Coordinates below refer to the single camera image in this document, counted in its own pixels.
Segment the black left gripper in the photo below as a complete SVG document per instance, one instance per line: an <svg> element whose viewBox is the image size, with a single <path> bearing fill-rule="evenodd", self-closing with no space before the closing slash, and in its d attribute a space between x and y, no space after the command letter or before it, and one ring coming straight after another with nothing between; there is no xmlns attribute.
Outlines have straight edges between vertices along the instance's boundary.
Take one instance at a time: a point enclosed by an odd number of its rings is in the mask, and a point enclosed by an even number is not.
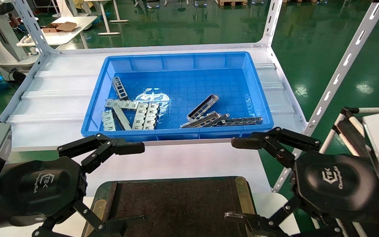
<svg viewBox="0 0 379 237"><path fill-rule="evenodd" d="M0 207L4 222L13 226L43 222L33 232L33 237L68 237L53 232L53 228L78 212L93 227L89 237L123 237L129 226L143 222L146 216L103 222L82 201L87 188L86 173L95 171L113 154L144 151L142 142L129 143L124 138L98 133L59 146L57 152L61 158L56 160L6 165L0 176ZM81 165L70 159L88 152L90 154Z"/></svg>

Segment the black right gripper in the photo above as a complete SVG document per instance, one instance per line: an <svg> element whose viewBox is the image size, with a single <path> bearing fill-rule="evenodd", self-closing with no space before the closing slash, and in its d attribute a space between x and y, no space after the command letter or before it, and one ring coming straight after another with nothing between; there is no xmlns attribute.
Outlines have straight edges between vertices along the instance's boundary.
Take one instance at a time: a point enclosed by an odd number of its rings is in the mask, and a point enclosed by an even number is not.
<svg viewBox="0 0 379 237"><path fill-rule="evenodd" d="M302 151L319 151L321 141L280 127L253 132L247 138L234 137L231 144L238 149L264 149L284 167L294 167L296 190L301 198L292 197L269 219L256 214L226 212L226 221L245 224L253 235L290 237L279 225L306 203L315 213L334 218L359 221L369 216L368 208L379 179L368 158L305 153L295 161L295 155L284 145ZM292 237L341 237L341 228L333 223Z"/></svg>

